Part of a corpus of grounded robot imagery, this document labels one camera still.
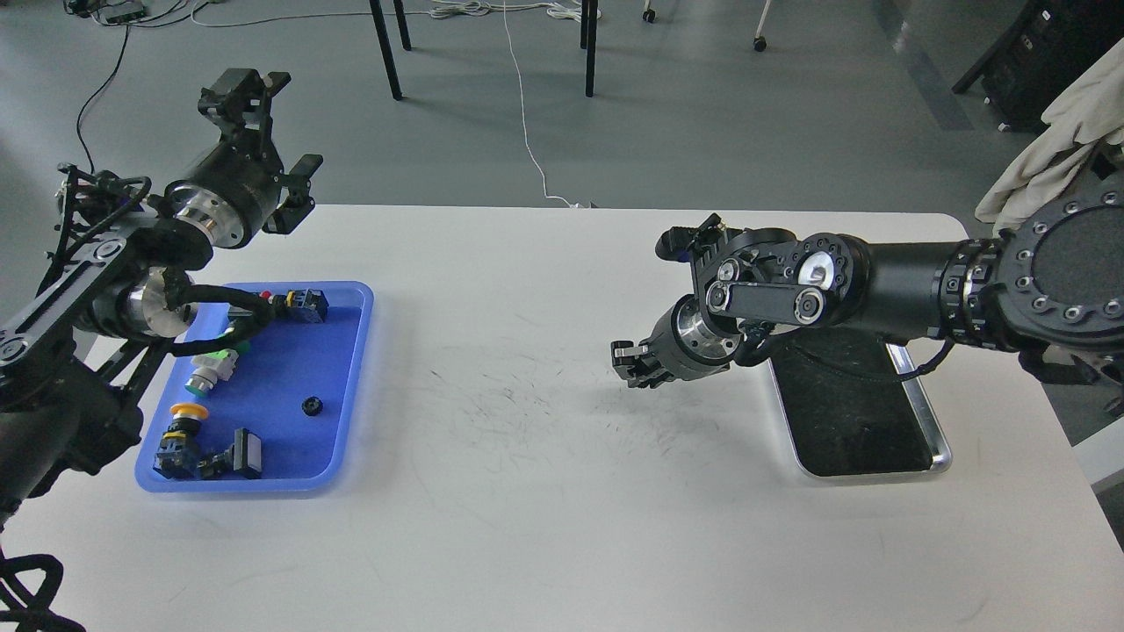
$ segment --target blue tray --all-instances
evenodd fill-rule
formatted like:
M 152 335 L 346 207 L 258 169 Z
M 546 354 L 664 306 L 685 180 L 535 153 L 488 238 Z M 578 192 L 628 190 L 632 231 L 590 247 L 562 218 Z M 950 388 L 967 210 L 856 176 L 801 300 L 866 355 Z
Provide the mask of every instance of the blue tray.
M 343 460 L 374 294 L 356 281 L 228 287 L 255 294 L 318 289 L 328 299 L 328 316 L 320 324 L 273 320 L 251 340 L 251 350 L 238 358 L 230 380 L 220 381 L 206 397 L 183 388 L 194 368 L 191 358 L 178 358 L 137 454 L 137 484 L 157 493 L 302 491 L 320 487 L 335 477 Z M 228 324 L 226 310 L 226 305 L 200 305 L 187 340 L 220 335 Z M 324 401 L 324 410 L 314 417 L 300 409 L 309 396 Z M 171 422 L 169 409 L 180 401 L 199 403 L 210 412 L 197 436 L 203 452 L 227 449 L 238 427 L 260 436 L 262 478 L 227 473 L 212 480 L 169 480 L 154 471 L 160 439 Z

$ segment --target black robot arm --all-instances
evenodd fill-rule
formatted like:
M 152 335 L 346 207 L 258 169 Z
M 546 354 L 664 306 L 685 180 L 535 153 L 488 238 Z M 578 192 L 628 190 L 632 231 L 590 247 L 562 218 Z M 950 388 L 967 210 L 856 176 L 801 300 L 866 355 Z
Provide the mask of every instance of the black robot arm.
M 729 228 L 717 215 L 671 228 L 656 255 L 690 263 L 694 291 L 647 338 L 614 342 L 613 365 L 629 387 L 655 388 L 763 362 L 803 328 L 849 327 L 897 344 L 930 337 L 1019 352 L 1044 381 L 1120 383 L 1122 193 L 1117 173 L 1048 204 L 1018 232 L 958 243 L 799 240 L 780 228 Z M 1050 345 L 1073 355 L 1078 369 L 1045 364 Z
M 269 324 L 264 299 L 192 285 L 188 272 L 214 247 L 242 247 L 260 229 L 291 232 L 312 209 L 309 178 L 323 159 L 306 155 L 284 173 L 271 137 L 272 98 L 288 82 L 287 73 L 230 69 L 203 89 L 199 111 L 220 128 L 219 142 L 163 196 L 147 178 L 61 166 L 58 246 L 38 296 L 0 326 L 0 529 L 63 470 L 98 473 L 139 442 L 137 403 L 169 353 L 227 349 Z M 253 317 L 217 340 L 173 342 L 199 303 Z M 92 369 L 74 356 L 75 327 L 125 342 Z

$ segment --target scratch marks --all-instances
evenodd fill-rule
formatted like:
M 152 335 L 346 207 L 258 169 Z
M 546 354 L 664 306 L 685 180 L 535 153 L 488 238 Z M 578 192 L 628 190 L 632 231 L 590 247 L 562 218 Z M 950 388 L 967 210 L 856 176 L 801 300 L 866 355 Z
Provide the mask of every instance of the scratch marks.
M 532 325 L 534 327 L 542 327 L 543 326 L 542 323 L 536 323 L 536 322 L 532 320 L 531 318 L 527 318 L 523 314 L 519 314 L 518 312 L 513 312 L 511 314 L 514 314 L 516 318 L 518 318 L 518 319 L 523 320 L 524 323 L 526 323 L 528 325 Z
M 418 462 L 417 462 L 417 459 L 414 458 L 414 453 L 413 452 L 410 452 L 410 469 L 414 470 L 414 478 L 416 478 L 418 480 L 418 485 L 422 486 L 422 489 L 425 491 L 426 497 L 429 498 L 429 504 L 434 508 L 436 508 L 437 507 L 437 500 L 433 497 L 433 493 L 429 491 L 429 486 L 425 484 L 425 479 L 423 479 L 422 475 L 418 473 Z
M 250 581 L 251 579 L 264 579 L 266 577 L 273 577 L 274 575 L 283 575 L 285 572 L 292 572 L 297 570 L 297 565 L 289 565 L 273 570 L 263 570 L 262 572 L 251 572 L 250 575 L 244 575 L 234 581 L 227 583 L 226 587 L 232 588 L 238 584 Z
M 972 621 L 973 619 L 976 619 L 977 616 L 979 616 L 979 615 L 980 615 L 980 613 L 981 613 L 981 612 L 984 612 L 984 606 L 986 606 L 986 605 L 987 605 L 987 603 L 988 603 L 988 601 L 989 601 L 990 598 L 991 598 L 991 594 L 990 594 L 990 593 L 987 593 L 987 594 L 985 594 L 985 595 L 984 595 L 984 598 L 982 598 L 982 599 L 980 599 L 980 605 L 976 606 L 976 610 L 975 610 L 975 611 L 972 611 L 972 613 L 971 613 L 971 614 L 969 614 L 968 616 L 963 616 L 963 617 L 961 617 L 961 619 L 958 619 L 958 620 L 957 620 L 957 624 L 958 624 L 958 625 L 963 625 L 963 624 L 966 624 L 966 623 L 969 623 L 969 622 L 971 622 L 971 621 Z
M 174 595 L 172 595 L 171 597 L 169 597 L 167 601 L 164 602 L 164 603 L 165 604 L 170 604 L 170 603 L 174 602 L 175 599 L 179 599 L 180 595 L 182 595 L 184 593 L 184 590 L 187 590 L 187 589 L 188 589 L 188 585 L 184 584 L 183 586 L 180 587 L 179 590 L 175 592 Z

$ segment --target white table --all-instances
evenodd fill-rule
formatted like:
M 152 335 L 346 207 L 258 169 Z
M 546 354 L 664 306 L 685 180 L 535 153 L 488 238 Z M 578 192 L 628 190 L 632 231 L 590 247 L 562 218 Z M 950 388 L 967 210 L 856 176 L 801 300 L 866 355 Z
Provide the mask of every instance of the white table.
M 690 288 L 652 246 L 706 216 L 324 206 L 292 236 L 219 251 L 198 281 L 377 292 L 337 484 L 154 495 L 130 452 L 25 503 L 4 549 L 57 554 L 55 610 L 90 630 L 1124 626 L 1124 556 L 1014 356 L 958 349 L 924 378 L 954 459 L 914 482 L 803 475 L 764 368 L 625 388 L 609 341 L 646 336 Z M 944 216 L 723 216 L 963 236 Z

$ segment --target chair leg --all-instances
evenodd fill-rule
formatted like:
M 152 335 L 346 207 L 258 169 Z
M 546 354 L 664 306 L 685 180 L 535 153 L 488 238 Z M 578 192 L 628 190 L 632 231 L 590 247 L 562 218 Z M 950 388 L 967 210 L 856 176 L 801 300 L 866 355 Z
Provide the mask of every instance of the chair leg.
M 395 67 L 395 52 L 390 49 L 390 37 L 387 35 L 387 19 L 382 17 L 382 3 L 371 0 L 371 17 L 374 18 L 374 31 L 379 35 L 379 48 L 382 49 L 382 63 L 387 66 L 387 81 L 390 82 L 390 93 L 396 101 L 402 100 L 402 87 L 398 84 L 398 69 Z
M 589 43 L 589 0 L 581 0 L 581 49 L 584 51 Z
M 398 18 L 398 34 L 402 36 L 402 48 L 413 51 L 410 46 L 410 29 L 406 26 L 406 9 L 402 8 L 402 0 L 395 0 L 395 17 Z
M 589 17 L 582 11 L 582 19 L 589 24 L 589 34 L 586 36 L 586 96 L 593 96 L 593 70 L 597 65 L 597 0 L 587 0 L 589 4 Z

